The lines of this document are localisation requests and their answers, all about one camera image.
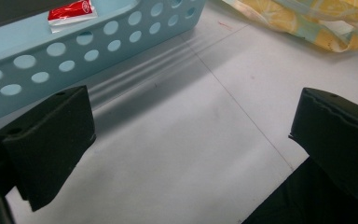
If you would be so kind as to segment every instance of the white surface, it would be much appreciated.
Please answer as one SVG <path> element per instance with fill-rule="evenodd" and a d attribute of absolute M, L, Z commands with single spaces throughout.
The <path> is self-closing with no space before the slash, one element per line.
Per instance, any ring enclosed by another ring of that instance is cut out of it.
<path fill-rule="evenodd" d="M 358 54 L 249 24 L 210 0 L 198 26 L 79 84 L 98 139 L 56 199 L 18 223 L 241 223 L 307 158 L 301 89 L 358 103 Z"/>

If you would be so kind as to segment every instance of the floor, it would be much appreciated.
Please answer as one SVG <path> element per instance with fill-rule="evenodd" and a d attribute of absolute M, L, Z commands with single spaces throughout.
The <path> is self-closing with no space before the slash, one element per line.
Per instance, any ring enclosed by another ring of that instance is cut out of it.
<path fill-rule="evenodd" d="M 302 88 L 358 104 L 358 53 L 209 0 L 193 30 L 80 84 L 98 139 L 45 208 L 7 195 L 18 223 L 241 223 L 308 157 L 287 137 Z"/>

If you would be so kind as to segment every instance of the red and white package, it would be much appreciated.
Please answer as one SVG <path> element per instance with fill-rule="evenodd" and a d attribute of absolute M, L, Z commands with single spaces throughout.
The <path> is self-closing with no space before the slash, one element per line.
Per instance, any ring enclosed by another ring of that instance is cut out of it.
<path fill-rule="evenodd" d="M 81 0 L 64 7 L 52 9 L 48 13 L 51 32 L 57 33 L 74 25 L 97 18 L 98 14 L 90 0 Z"/>

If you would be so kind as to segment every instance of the white and yellow bag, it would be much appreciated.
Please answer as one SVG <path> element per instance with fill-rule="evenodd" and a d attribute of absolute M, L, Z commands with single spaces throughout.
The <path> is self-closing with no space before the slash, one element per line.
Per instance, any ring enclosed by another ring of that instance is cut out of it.
<path fill-rule="evenodd" d="M 334 52 L 358 49 L 358 0 L 223 0 L 247 18 Z"/>

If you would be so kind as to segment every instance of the light blue plastic basket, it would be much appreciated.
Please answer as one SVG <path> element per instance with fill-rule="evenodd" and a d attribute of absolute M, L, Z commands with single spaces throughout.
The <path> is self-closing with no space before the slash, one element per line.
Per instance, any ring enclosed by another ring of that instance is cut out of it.
<path fill-rule="evenodd" d="M 193 28 L 206 0 L 94 0 L 52 34 L 47 13 L 0 27 L 0 118 Z"/>

